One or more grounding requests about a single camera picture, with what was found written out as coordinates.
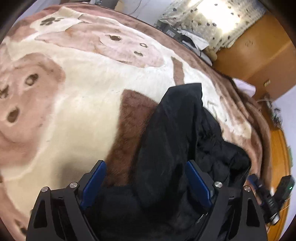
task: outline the paw print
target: paw print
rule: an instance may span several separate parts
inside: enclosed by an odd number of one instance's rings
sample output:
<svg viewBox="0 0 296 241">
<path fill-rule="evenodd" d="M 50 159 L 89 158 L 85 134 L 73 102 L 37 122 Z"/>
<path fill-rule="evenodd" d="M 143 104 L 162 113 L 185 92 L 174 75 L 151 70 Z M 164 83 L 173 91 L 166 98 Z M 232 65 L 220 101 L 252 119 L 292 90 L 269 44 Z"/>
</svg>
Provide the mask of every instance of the paw print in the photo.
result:
<svg viewBox="0 0 296 241">
<path fill-rule="evenodd" d="M 47 19 L 44 19 L 44 20 L 41 21 L 40 26 L 51 25 L 53 22 L 59 22 L 62 19 L 64 19 L 64 18 L 54 18 L 54 17 L 47 18 Z"/>
</svg>

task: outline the blue gripper pad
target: blue gripper pad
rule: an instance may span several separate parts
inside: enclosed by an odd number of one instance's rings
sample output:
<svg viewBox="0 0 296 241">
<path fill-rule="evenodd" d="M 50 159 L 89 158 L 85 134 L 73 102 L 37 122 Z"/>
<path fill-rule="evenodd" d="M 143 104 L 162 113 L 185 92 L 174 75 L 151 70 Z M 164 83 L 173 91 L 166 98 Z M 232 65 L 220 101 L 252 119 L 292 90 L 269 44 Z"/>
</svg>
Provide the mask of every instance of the blue gripper pad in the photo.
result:
<svg viewBox="0 0 296 241">
<path fill-rule="evenodd" d="M 185 173 L 195 198 L 201 205 L 210 208 L 213 205 L 214 181 L 207 173 L 202 172 L 193 160 L 186 163 Z"/>
<path fill-rule="evenodd" d="M 99 160 L 92 170 L 84 174 L 80 179 L 78 198 L 81 200 L 79 206 L 82 210 L 93 204 L 106 176 L 106 169 L 106 163 Z"/>
</svg>

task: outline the fleece blanket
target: fleece blanket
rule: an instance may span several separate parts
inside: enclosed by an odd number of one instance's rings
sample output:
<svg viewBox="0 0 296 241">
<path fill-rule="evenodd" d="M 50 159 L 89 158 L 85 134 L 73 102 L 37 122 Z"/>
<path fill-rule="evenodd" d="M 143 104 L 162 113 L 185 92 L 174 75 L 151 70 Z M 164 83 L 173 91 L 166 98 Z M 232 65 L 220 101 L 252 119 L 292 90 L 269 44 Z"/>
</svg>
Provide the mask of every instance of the fleece blanket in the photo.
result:
<svg viewBox="0 0 296 241">
<path fill-rule="evenodd" d="M 78 181 L 98 159 L 106 186 L 130 182 L 133 156 L 167 89 L 202 84 L 225 141 L 271 181 L 269 128 L 230 78 L 161 31 L 87 4 L 51 6 L 0 45 L 0 218 L 25 240 L 40 189 Z"/>
</svg>

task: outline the black device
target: black device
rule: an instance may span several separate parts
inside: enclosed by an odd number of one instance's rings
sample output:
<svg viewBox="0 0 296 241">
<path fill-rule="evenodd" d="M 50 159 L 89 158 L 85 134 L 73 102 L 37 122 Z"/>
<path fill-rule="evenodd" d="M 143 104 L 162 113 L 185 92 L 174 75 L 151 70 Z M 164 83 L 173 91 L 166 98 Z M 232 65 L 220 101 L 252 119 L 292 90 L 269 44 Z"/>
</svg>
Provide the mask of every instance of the black device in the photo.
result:
<svg viewBox="0 0 296 241">
<path fill-rule="evenodd" d="M 265 223 L 275 225 L 280 220 L 279 212 L 289 198 L 294 187 L 295 181 L 291 175 L 282 177 L 275 194 L 272 196 L 270 191 L 264 186 L 263 182 L 255 174 L 248 177 L 256 190 L 262 204 L 260 205 Z"/>
<path fill-rule="evenodd" d="M 193 196 L 208 210 L 195 240 L 217 240 L 231 206 L 231 223 L 225 240 L 267 241 L 261 208 L 249 186 L 229 188 L 214 182 L 194 161 L 187 162 L 185 173 Z M 26 241 L 98 241 L 84 211 L 93 204 L 105 175 L 106 164 L 99 160 L 79 182 L 58 190 L 42 188 L 32 211 Z"/>
</svg>

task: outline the pink cartoon face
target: pink cartoon face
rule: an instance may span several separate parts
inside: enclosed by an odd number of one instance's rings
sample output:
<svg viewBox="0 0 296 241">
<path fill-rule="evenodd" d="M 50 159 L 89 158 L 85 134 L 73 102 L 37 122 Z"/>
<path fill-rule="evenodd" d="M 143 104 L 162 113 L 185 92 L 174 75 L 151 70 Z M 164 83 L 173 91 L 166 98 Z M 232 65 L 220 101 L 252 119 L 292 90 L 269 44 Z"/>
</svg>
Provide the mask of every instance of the pink cartoon face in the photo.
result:
<svg viewBox="0 0 296 241">
<path fill-rule="evenodd" d="M 106 18 L 83 14 L 79 19 L 83 22 L 62 32 L 43 34 L 36 40 L 98 53 L 140 68 L 164 64 L 161 53 L 149 37 L 142 37 L 133 29 Z"/>
<path fill-rule="evenodd" d="M 0 165 L 23 164 L 36 153 L 65 74 L 40 53 L 13 62 L 1 45 L 0 59 Z"/>
</svg>

